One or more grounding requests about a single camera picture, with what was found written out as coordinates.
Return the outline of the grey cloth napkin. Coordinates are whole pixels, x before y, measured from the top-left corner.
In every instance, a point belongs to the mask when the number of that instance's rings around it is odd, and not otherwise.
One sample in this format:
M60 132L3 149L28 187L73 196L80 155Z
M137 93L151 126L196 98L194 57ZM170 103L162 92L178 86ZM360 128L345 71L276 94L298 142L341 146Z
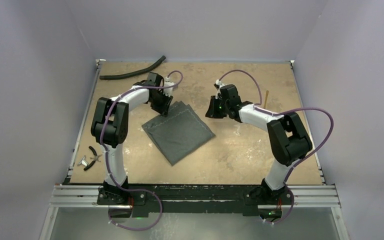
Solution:
M141 127L171 166L216 136L183 101L174 102L167 116L158 115Z

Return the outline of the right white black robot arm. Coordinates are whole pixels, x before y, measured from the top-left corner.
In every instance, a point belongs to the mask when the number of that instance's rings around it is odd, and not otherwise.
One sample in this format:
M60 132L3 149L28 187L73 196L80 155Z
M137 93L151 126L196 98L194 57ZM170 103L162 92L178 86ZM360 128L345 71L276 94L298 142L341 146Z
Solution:
M210 97L205 114L207 118L229 117L268 133L274 156L273 164L261 185L245 196L249 201L274 203L286 192L286 181L294 165L303 160L313 148L300 116L296 112L280 114L260 109L250 101L242 101L233 84L224 84L217 80L214 87L217 94Z

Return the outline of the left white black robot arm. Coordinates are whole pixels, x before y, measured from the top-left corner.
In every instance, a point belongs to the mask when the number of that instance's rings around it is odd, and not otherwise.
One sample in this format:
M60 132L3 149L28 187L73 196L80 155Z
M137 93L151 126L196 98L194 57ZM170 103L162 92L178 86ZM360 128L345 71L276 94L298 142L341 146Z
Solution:
M129 113L141 104L165 117L173 100L177 82L151 72L147 79L136 82L124 93L98 99L91 124L91 135L100 144L106 177L98 192L98 205L126 205L133 197L124 166L123 149L128 136Z

